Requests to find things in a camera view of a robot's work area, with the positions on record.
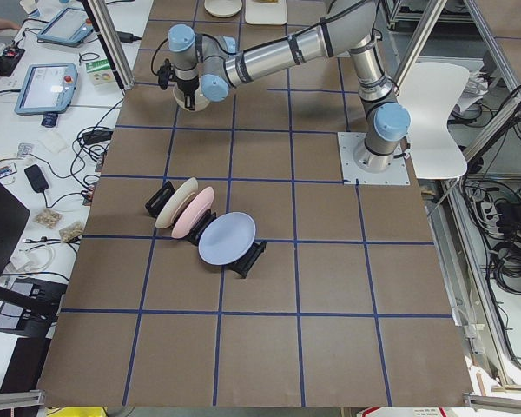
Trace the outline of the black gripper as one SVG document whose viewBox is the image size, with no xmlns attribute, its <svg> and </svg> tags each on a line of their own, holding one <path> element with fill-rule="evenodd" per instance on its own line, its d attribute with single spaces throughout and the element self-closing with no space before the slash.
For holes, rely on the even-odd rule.
<svg viewBox="0 0 521 417">
<path fill-rule="evenodd" d="M 195 92 L 199 89 L 199 77 L 191 79 L 175 78 L 176 88 L 184 95 L 184 109 L 195 108 Z"/>
</svg>

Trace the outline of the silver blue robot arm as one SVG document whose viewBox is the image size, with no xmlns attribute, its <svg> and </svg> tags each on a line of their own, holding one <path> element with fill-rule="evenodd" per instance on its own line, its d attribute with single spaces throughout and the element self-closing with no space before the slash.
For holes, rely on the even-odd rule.
<svg viewBox="0 0 521 417">
<path fill-rule="evenodd" d="M 379 61 L 374 30 L 377 8 L 375 1 L 328 1 L 318 22 L 245 50 L 238 50 L 232 37 L 174 25 L 167 37 L 169 57 L 157 71 L 158 85 L 167 89 L 174 83 L 183 108 L 193 111 L 197 91 L 210 102 L 221 102 L 232 88 L 320 57 L 347 53 L 368 122 L 354 160 L 366 172 L 383 172 L 391 165 L 411 118 L 398 104 L 396 86 Z"/>
</svg>

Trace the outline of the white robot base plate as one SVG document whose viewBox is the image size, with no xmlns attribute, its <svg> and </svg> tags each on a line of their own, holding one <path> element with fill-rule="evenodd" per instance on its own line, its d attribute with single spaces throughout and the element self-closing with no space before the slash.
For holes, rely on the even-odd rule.
<svg viewBox="0 0 521 417">
<path fill-rule="evenodd" d="M 378 185 L 378 186 L 409 186 L 406 162 L 403 157 L 395 159 L 401 153 L 397 146 L 389 164 L 380 172 L 369 172 L 363 169 L 356 156 L 360 155 L 357 148 L 364 144 L 364 132 L 338 132 L 338 148 L 343 183 L 346 185 Z"/>
</svg>

